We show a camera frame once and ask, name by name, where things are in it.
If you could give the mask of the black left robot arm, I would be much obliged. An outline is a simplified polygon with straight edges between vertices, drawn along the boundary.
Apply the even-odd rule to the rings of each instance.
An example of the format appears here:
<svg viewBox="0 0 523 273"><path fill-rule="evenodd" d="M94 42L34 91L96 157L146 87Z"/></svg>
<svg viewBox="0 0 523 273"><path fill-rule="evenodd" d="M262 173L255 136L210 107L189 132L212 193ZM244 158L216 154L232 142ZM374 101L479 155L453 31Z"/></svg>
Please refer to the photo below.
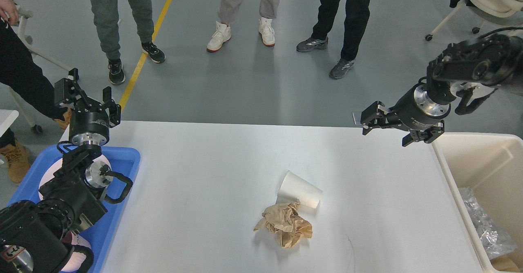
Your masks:
<svg viewBox="0 0 523 273"><path fill-rule="evenodd" d="M88 272L93 251L66 243L67 234L92 227L107 213L103 203L123 202L133 186L129 177L96 160L110 140L110 128L120 124L121 105L110 87L103 89L102 102L90 98L78 78L73 68L55 84L55 104L70 107L72 118L64 148L56 146L62 165L39 188L42 200L17 201L1 211L2 273L58 273L74 253L85 256L77 271Z"/></svg>

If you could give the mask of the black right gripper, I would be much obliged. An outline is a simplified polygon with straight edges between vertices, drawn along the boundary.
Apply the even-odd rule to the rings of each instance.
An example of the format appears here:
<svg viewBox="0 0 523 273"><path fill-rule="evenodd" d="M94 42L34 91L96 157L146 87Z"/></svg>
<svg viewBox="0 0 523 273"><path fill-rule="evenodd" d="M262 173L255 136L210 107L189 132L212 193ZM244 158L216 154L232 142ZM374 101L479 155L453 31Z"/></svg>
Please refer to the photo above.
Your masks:
<svg viewBox="0 0 523 273"><path fill-rule="evenodd" d="M381 101L375 101L361 113L362 135L374 128L404 128L409 131L402 139L402 146L423 141L431 144L445 132L445 121L451 111L450 104L433 101L425 83L413 86L396 104L388 108Z"/></svg>

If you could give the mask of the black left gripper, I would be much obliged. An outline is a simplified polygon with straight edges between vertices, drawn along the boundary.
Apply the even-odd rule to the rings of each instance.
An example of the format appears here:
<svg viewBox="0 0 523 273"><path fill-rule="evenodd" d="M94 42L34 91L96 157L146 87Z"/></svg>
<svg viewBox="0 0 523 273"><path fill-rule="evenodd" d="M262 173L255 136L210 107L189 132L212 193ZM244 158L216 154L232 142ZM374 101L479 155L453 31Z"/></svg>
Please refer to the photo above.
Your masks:
<svg viewBox="0 0 523 273"><path fill-rule="evenodd" d="M110 128L121 122L121 105L112 98L112 88L103 89L102 110L93 112L93 102L80 88L78 69L69 70L68 76L54 85L55 107L71 109L72 118L69 125L69 141L76 146L90 144L103 146L110 141Z"/></svg>

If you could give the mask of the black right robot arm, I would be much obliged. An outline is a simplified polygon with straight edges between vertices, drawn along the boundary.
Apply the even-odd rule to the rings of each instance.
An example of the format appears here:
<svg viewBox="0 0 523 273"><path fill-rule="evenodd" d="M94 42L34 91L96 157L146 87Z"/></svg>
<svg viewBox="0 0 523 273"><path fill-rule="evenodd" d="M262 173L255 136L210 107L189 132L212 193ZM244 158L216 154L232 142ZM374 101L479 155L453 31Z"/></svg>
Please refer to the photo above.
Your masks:
<svg viewBox="0 0 523 273"><path fill-rule="evenodd" d="M522 94L523 42L521 37L496 29L474 40L451 43L427 66L420 78L392 107L376 101L362 111L363 135L375 128L407 131L405 147L432 143L445 132L444 119L451 103L460 99L457 115L471 114L496 90Z"/></svg>

